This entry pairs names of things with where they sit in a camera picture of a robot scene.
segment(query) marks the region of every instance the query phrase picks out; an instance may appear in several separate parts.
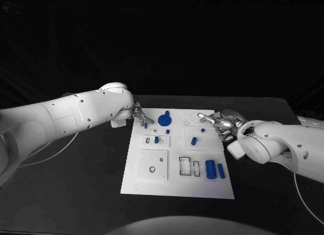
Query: blue object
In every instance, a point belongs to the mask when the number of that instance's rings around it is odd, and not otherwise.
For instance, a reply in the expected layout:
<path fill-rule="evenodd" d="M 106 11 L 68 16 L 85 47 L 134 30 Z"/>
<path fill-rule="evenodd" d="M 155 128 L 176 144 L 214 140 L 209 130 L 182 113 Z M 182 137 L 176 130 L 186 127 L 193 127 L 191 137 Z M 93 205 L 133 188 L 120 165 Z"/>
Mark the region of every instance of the blue object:
<path fill-rule="evenodd" d="M 206 178 L 216 179 L 216 165 L 214 160 L 206 161 Z"/>
<path fill-rule="evenodd" d="M 221 178 L 225 179 L 224 166 L 221 163 L 218 164 L 218 169 L 219 169 Z"/>
<path fill-rule="evenodd" d="M 168 111 L 166 114 L 159 117 L 159 123 L 162 126 L 169 126 L 172 121 L 170 112 Z"/>
<path fill-rule="evenodd" d="M 196 142 L 198 142 L 198 138 L 193 137 L 193 138 L 192 138 L 192 145 L 196 145 Z"/>

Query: dark table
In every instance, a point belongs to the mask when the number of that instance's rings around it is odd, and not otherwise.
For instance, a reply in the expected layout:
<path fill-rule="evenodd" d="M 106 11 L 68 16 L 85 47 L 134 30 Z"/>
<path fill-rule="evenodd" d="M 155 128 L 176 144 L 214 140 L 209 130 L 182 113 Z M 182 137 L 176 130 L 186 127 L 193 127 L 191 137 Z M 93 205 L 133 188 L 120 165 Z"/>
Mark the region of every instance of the dark table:
<path fill-rule="evenodd" d="M 146 108 L 232 109 L 248 120 L 300 124 L 280 98 L 139 97 Z M 103 124 L 78 134 L 60 156 L 16 171 L 0 193 L 0 231 L 101 235 L 149 218 L 195 215 L 238 221 L 284 235 L 324 234 L 324 225 L 300 201 L 293 172 L 248 157 L 238 161 L 227 148 L 235 200 L 121 194 L 132 130 L 132 120 L 116 129 Z M 71 139 L 54 142 L 28 162 L 55 154 Z M 303 193 L 311 186 L 324 187 L 301 176 L 299 183 Z"/>

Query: black table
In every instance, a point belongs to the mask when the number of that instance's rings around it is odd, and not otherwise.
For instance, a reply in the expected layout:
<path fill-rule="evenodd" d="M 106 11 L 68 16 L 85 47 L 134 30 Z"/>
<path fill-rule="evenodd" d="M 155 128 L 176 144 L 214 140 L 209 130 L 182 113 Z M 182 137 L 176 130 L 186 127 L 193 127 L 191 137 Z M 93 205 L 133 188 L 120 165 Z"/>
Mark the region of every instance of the black table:
<path fill-rule="evenodd" d="M 248 120 L 300 124 L 284 99 L 139 95 L 146 108 L 232 109 Z M 81 132 L 45 163 L 21 168 L 0 193 L 0 231 L 101 235 L 140 220 L 195 215 L 254 225 L 278 234 L 324 234 L 299 198 L 293 173 L 275 163 L 239 161 L 225 149 L 235 200 L 121 194 L 133 121 Z M 55 154 L 73 136 L 38 157 Z M 319 182 L 299 177 L 300 185 Z"/>

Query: rectangular hole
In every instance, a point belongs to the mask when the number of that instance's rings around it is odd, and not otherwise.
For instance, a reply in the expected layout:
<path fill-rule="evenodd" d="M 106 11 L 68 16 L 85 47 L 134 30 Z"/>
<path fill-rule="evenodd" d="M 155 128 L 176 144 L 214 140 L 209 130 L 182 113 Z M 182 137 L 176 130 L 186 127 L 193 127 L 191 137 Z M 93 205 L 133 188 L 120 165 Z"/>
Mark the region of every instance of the rectangular hole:
<path fill-rule="evenodd" d="M 195 176 L 201 177 L 199 162 L 193 162 L 193 171 L 195 171 Z"/>
<path fill-rule="evenodd" d="M 191 158 L 180 158 L 180 175 L 192 175 Z"/>

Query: white platform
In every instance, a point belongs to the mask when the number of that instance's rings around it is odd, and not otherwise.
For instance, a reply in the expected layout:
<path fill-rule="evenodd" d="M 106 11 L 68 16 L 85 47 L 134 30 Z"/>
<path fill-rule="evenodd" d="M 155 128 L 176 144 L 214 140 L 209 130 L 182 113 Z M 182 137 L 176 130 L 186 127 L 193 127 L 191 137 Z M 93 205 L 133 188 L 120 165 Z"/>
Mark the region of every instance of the white platform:
<path fill-rule="evenodd" d="M 159 124 L 159 117 L 168 110 L 173 122 L 165 127 Z M 134 121 L 121 193 L 235 199 L 222 140 L 212 124 L 201 123 L 198 117 L 198 113 L 211 115 L 215 110 L 144 109 L 144 113 L 156 124 L 144 129 L 140 121 Z M 191 144 L 193 137 L 198 138 L 195 146 Z M 191 158 L 191 176 L 180 175 L 180 157 Z M 206 178 L 206 160 L 216 162 L 215 180 Z M 195 176 L 195 161 L 199 162 L 201 177 Z M 219 176 L 219 163 L 225 179 Z"/>

